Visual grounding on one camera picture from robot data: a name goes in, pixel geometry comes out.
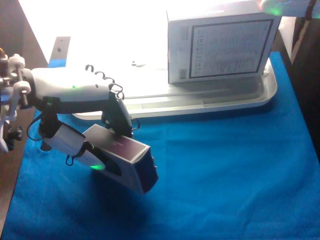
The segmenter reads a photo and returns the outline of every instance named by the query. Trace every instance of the blue fabric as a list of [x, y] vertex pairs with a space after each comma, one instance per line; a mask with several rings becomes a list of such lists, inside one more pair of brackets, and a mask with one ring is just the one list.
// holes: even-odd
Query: blue fabric
[[318, 159], [281, 56], [270, 58], [278, 92], [264, 107], [141, 120], [134, 137], [159, 173], [146, 195], [28, 140], [3, 240], [319, 239]]

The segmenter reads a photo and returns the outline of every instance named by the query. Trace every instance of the dark background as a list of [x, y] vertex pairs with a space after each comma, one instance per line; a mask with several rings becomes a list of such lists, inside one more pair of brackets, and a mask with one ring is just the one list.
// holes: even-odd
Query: dark background
[[[302, 19], [297, 19], [294, 33], [294, 43], [297, 44], [293, 63], [279, 32], [272, 51], [281, 53], [314, 148], [320, 158], [320, 19], [312, 19], [307, 27], [303, 28], [305, 25]], [[18, 0], [0, 0], [0, 48], [3, 48], [8, 56], [15, 53], [23, 56], [26, 68], [48, 66]], [[22, 126], [25, 130], [34, 114], [34, 109], [18, 112], [14, 126]], [[0, 152], [0, 235], [15, 188], [25, 141], [26, 138], [16, 143], [15, 150], [9, 154]]]

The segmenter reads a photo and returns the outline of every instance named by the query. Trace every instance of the white tray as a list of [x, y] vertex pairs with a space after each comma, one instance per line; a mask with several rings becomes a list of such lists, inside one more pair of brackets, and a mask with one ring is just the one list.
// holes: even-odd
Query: white tray
[[[277, 81], [268, 59], [262, 77], [222, 79], [204, 82], [168, 84], [168, 72], [162, 70], [150, 82], [146, 70], [136, 69], [134, 85], [122, 83], [124, 103], [132, 118], [184, 115], [252, 108], [265, 105], [277, 92]], [[83, 120], [101, 119], [101, 111], [76, 113]]]

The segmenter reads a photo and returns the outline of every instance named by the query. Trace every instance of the large white box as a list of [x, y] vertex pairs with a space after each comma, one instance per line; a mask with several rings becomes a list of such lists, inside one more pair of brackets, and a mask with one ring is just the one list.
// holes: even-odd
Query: large white box
[[256, 1], [171, 9], [169, 83], [262, 76], [281, 17]]

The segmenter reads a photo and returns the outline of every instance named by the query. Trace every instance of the box top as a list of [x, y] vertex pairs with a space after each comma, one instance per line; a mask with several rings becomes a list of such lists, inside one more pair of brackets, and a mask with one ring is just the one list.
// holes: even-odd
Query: box top
[[257, 0], [226, 0], [201, 6], [189, 4], [168, 9], [168, 22], [263, 13]]

